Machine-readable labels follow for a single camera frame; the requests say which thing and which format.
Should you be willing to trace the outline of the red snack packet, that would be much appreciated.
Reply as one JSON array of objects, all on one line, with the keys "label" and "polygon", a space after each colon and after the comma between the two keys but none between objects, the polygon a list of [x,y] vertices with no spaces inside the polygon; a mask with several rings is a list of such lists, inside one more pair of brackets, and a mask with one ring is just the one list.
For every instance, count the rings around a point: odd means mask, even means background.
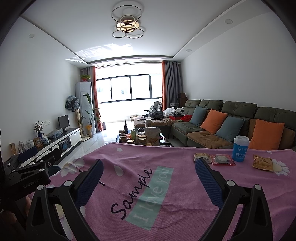
[{"label": "red snack packet", "polygon": [[233,159],[227,154],[210,155],[213,165],[235,166]]}]

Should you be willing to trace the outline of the beige snack packet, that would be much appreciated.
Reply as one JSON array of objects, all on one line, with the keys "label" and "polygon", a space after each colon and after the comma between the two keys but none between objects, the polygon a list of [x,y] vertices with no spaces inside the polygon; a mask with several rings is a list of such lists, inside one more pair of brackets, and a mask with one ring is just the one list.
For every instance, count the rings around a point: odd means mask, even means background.
[{"label": "beige snack packet", "polygon": [[211,156],[206,153],[195,153],[193,162],[195,163],[199,158],[203,158],[207,163],[212,162]]}]

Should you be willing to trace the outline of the brown gold sachet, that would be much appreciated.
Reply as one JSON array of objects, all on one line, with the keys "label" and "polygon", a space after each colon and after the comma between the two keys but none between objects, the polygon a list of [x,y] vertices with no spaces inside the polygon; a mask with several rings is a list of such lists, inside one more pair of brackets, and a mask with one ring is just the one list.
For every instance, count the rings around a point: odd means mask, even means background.
[{"label": "brown gold sachet", "polygon": [[258,155],[253,156],[253,168],[264,170],[264,171],[273,171],[273,161],[271,158],[265,158]]}]

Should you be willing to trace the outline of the blue-grey cushion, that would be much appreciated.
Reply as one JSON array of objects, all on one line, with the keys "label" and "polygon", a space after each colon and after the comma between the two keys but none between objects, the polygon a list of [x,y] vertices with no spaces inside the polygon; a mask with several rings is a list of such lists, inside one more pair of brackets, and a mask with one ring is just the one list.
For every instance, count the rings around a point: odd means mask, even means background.
[{"label": "blue-grey cushion", "polygon": [[196,126],[200,126],[207,113],[207,110],[208,110],[207,108],[196,106],[193,112],[193,115],[191,117],[190,123]]},{"label": "blue-grey cushion", "polygon": [[232,143],[239,134],[243,124],[244,119],[228,116],[215,135]]}]

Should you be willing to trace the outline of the small black monitor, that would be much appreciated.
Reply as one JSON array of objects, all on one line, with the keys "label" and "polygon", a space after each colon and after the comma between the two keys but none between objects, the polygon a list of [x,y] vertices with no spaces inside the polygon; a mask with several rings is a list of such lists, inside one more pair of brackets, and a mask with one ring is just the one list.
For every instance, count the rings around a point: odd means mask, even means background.
[{"label": "small black monitor", "polygon": [[62,128],[64,133],[68,131],[67,128],[70,126],[70,124],[69,124],[69,118],[67,115],[58,117],[58,123],[59,123],[59,127]]}]

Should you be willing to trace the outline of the orange cushion far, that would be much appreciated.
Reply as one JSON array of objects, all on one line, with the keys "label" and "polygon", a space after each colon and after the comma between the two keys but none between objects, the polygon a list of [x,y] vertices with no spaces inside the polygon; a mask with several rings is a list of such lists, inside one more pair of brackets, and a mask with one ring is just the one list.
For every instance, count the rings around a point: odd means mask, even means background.
[{"label": "orange cushion far", "polygon": [[227,113],[222,113],[211,109],[206,117],[206,119],[201,124],[200,128],[206,130],[211,134],[217,133],[219,128],[222,126],[224,120],[227,118]]}]

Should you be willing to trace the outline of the orange cushion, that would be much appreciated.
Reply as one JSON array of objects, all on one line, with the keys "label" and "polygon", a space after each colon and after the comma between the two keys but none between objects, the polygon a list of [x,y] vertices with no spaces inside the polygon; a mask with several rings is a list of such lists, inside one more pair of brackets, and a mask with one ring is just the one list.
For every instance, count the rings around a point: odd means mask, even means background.
[{"label": "orange cushion", "polygon": [[249,144],[250,149],[277,150],[283,134],[284,123],[272,123],[257,119]]},{"label": "orange cushion", "polygon": [[227,118],[227,113],[222,113],[211,109],[206,117],[206,119],[201,124],[200,128],[206,130],[211,134],[217,133],[219,128],[222,126],[224,120]]}]

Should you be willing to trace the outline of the tall green potted plant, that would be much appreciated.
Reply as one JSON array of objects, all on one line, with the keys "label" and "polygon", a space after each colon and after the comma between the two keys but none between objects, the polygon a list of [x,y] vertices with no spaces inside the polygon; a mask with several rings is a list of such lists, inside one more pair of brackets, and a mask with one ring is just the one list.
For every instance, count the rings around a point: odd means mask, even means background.
[{"label": "tall green potted plant", "polygon": [[86,94],[83,94],[83,96],[86,97],[86,100],[88,101],[88,110],[85,110],[85,112],[87,113],[87,118],[84,116],[81,116],[80,121],[81,123],[83,121],[86,121],[87,125],[85,127],[88,132],[88,135],[90,138],[93,138],[92,128],[93,128],[94,122],[98,121],[101,115],[99,112],[99,108],[92,108],[92,99],[89,93],[87,92]]}]

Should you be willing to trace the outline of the blue-grey cushion far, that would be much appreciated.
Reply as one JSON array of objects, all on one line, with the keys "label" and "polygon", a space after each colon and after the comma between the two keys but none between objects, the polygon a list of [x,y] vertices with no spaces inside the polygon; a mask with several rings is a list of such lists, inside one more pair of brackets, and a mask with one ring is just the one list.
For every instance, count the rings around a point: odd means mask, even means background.
[{"label": "blue-grey cushion far", "polygon": [[207,113],[207,110],[208,110],[207,108],[196,106],[193,112],[193,115],[191,117],[190,123],[196,126],[200,126]]}]

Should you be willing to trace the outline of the cluttered glass coffee table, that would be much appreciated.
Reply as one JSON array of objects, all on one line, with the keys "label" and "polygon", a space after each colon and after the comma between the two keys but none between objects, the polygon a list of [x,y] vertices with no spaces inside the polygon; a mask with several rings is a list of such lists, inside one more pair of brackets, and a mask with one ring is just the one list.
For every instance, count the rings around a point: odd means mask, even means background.
[{"label": "cluttered glass coffee table", "polygon": [[[152,144],[146,144],[147,137],[144,134],[146,127],[151,127],[151,119],[147,119],[145,121],[144,128],[135,128],[134,124],[133,126],[127,126],[127,123],[125,122],[125,124],[118,130],[116,142],[152,146]],[[159,128],[161,131],[159,138],[160,146],[172,147],[173,145],[167,140],[171,126],[161,126],[157,128]]]}]

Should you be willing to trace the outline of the brown paper bag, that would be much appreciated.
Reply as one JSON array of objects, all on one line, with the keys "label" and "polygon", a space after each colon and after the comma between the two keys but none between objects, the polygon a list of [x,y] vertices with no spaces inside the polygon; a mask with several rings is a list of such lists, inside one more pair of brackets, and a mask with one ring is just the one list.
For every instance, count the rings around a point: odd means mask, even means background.
[{"label": "brown paper bag", "polygon": [[146,135],[146,144],[152,144],[152,146],[160,146],[160,129],[157,127],[146,127],[144,134]]}]

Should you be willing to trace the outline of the brown ottoman with clutter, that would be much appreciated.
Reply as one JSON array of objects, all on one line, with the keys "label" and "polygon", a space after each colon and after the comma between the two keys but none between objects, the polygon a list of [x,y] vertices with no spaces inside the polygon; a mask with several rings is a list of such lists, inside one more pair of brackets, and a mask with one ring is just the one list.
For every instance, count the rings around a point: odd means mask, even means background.
[{"label": "brown ottoman with clutter", "polygon": [[147,119],[151,119],[151,127],[161,127],[161,126],[172,126],[176,120],[172,120],[171,118],[160,118],[160,119],[154,119],[154,118],[136,118],[133,120],[133,124],[135,128],[144,128],[145,127],[145,121]]}]

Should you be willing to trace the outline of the white standing air conditioner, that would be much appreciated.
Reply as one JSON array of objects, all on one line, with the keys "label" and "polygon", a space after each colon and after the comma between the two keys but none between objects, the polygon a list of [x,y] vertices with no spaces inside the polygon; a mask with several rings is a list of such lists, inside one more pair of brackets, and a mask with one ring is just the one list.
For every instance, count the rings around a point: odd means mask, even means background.
[{"label": "white standing air conditioner", "polygon": [[[85,110],[88,110],[88,101],[86,100],[86,97],[83,96],[83,94],[89,93],[91,99],[92,99],[92,91],[91,91],[91,83],[90,82],[77,82],[75,84],[75,94],[76,97],[79,100],[79,104],[80,104],[80,116],[84,116],[87,118],[87,113],[85,112]],[[88,132],[86,130],[86,121],[84,120],[82,123],[82,127],[84,130],[84,133],[86,135],[88,135]]]}]

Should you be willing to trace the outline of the orange grey curtain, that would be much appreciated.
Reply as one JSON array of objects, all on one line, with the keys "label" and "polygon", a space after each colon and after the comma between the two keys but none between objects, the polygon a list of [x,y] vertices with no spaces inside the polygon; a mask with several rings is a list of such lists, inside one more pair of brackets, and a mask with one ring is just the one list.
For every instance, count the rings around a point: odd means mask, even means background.
[{"label": "orange grey curtain", "polygon": [[181,64],[176,61],[162,61],[162,108],[170,107],[171,103],[178,103],[178,94],[183,92]]},{"label": "orange grey curtain", "polygon": [[94,108],[94,125],[96,128],[96,132],[101,132],[103,130],[101,123],[101,115],[98,108],[98,98],[97,98],[97,86],[96,86],[96,67],[86,67],[80,71],[80,75],[86,76],[86,81],[91,83],[91,91],[92,91],[92,105]]}]

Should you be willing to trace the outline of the left orange grey curtain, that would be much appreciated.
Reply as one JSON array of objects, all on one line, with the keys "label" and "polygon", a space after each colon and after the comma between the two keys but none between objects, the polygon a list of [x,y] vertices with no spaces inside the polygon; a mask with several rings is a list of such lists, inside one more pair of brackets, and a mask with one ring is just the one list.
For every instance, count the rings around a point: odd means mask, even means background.
[{"label": "left orange grey curtain", "polygon": [[101,115],[98,108],[98,98],[97,98],[97,86],[96,86],[96,67],[86,67],[80,71],[80,75],[86,76],[86,81],[91,83],[91,91],[92,91],[92,105],[94,108],[94,125],[96,128],[96,132],[101,132],[103,130],[101,123]]}]

